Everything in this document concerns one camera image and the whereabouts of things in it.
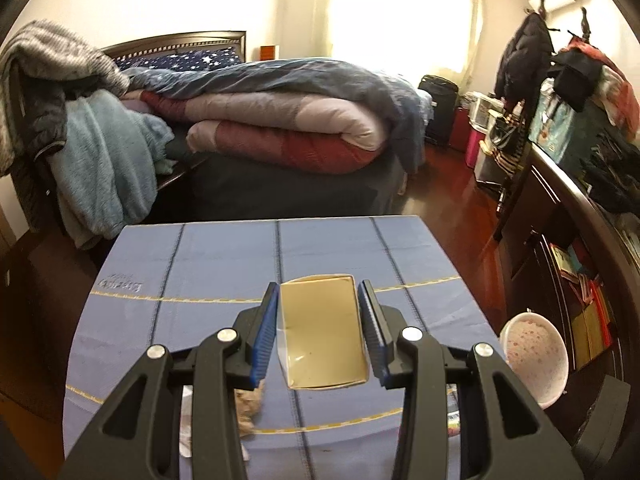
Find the small white cardboard box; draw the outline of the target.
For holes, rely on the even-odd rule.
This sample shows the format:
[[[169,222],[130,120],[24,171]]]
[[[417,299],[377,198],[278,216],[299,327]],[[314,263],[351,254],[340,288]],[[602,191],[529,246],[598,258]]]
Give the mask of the small white cardboard box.
[[[291,390],[331,390],[369,380],[355,279],[320,274],[280,286],[278,357]]]

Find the white pink-lined trash bin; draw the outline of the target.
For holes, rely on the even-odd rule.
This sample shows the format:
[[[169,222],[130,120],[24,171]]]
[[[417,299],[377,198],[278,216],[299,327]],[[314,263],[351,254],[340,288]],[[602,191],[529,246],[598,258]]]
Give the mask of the white pink-lined trash bin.
[[[562,396],[568,381],[568,353],[555,326],[542,315],[523,312],[503,327],[499,341],[506,362],[543,410]]]

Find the crumpled brown paper ball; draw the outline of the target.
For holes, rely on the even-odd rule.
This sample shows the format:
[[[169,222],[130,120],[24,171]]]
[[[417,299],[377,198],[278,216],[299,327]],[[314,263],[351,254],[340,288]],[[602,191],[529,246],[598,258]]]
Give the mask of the crumpled brown paper ball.
[[[254,418],[262,409],[264,390],[265,382],[260,382],[254,390],[234,390],[236,419],[241,438],[254,434]]]

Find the blue quilted table cover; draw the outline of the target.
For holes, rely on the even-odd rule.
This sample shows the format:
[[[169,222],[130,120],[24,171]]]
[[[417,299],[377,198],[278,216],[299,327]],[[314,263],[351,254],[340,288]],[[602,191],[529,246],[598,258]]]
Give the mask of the blue quilted table cover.
[[[151,344],[191,348],[258,304],[267,286],[309,275],[369,281],[382,304],[450,347],[498,339],[421,219],[385,216],[130,226],[102,266],[68,360],[63,439],[71,448]],[[376,379],[293,391],[278,361],[266,377],[252,479],[387,479],[399,390]]]

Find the bed with dark sheet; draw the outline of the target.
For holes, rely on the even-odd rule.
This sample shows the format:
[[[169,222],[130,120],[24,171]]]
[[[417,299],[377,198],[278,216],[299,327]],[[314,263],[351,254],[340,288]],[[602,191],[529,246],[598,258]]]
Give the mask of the bed with dark sheet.
[[[390,214],[405,171],[390,151],[350,174],[210,154],[158,191],[152,223]]]

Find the dark wooden cabinet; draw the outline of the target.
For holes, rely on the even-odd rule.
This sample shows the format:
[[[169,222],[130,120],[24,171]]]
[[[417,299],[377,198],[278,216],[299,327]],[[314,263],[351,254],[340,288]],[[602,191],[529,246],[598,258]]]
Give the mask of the dark wooden cabinet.
[[[530,147],[494,233],[502,269],[506,314],[531,310],[550,320],[570,357],[566,393],[548,415],[559,426],[577,425],[597,399],[605,376],[628,382],[628,412],[639,411],[639,271],[601,209],[541,148]],[[570,287],[551,248],[574,250],[600,278],[612,309],[614,342],[578,366],[570,318],[579,290]]]

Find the red and pink folded quilt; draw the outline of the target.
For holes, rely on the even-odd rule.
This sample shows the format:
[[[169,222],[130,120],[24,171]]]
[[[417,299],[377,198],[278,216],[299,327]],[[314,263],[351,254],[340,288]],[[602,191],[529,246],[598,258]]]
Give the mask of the red and pink folded quilt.
[[[314,174],[350,174],[384,152],[388,128],[367,107],[296,92],[205,93],[186,100],[149,90],[122,100],[186,127],[193,153],[218,153]]]

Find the books on cabinet shelf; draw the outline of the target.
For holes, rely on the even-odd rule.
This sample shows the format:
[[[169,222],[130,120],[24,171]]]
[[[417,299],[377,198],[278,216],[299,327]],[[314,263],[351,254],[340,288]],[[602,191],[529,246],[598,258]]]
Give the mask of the books on cabinet shelf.
[[[596,263],[580,237],[566,247],[549,244],[559,278],[574,370],[597,359],[615,342],[615,321]]]

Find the blue duvet on bed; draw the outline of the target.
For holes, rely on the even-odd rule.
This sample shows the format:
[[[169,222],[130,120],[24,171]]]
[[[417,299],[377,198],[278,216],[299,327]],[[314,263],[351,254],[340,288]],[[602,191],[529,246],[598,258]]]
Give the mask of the blue duvet on bed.
[[[251,62],[219,70],[129,67],[130,91],[149,90],[178,100],[205,93],[293,91],[359,103],[390,127],[390,148],[412,174],[423,164],[425,127],[432,116],[431,98],[407,81],[371,72],[335,58],[286,58]]]

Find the black suitcase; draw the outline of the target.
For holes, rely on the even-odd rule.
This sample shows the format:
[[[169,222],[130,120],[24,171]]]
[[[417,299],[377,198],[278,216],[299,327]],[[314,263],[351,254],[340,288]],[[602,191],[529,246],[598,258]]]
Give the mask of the black suitcase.
[[[419,89],[432,97],[433,116],[425,128],[426,140],[446,146],[456,117],[459,87],[446,78],[425,75],[421,79]]]

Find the teal patterned bag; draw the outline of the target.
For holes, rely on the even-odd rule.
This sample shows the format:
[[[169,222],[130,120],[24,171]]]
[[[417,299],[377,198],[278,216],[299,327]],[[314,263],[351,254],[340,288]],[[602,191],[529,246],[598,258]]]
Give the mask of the teal patterned bag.
[[[554,80],[541,84],[529,141],[537,145],[568,174],[582,170],[580,161],[589,156],[591,140],[587,115],[575,112],[553,89]]]

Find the pile of dark clothes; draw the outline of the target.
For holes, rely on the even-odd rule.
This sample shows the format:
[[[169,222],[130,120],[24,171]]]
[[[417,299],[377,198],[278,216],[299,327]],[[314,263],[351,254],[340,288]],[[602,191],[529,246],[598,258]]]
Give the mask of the pile of dark clothes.
[[[639,150],[617,132],[601,129],[580,164],[589,196],[611,214],[639,215]]]

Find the dark wooden headboard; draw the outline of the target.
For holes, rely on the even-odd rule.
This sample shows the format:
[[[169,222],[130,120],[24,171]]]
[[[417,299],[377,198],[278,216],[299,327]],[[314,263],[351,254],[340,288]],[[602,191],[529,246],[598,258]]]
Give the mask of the dark wooden headboard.
[[[110,58],[149,58],[166,53],[194,50],[219,50],[234,47],[242,61],[246,60],[246,32],[177,32],[114,44],[103,48]]]

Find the hanging black jacket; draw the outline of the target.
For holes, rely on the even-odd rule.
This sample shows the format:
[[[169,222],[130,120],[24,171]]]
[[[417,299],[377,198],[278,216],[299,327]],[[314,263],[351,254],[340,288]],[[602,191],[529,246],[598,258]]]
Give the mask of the hanging black jacket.
[[[523,101],[525,119],[533,119],[553,53],[546,22],[538,13],[529,13],[504,49],[496,76],[495,96],[509,112]]]

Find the grey knitted blanket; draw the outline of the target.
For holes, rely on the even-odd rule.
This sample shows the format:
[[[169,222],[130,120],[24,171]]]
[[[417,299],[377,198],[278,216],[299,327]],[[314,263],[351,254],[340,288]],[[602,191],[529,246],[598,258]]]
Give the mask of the grey knitted blanket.
[[[66,98],[104,89],[124,94],[129,79],[101,50],[47,20],[23,26],[1,52],[1,173],[14,160],[64,148]]]

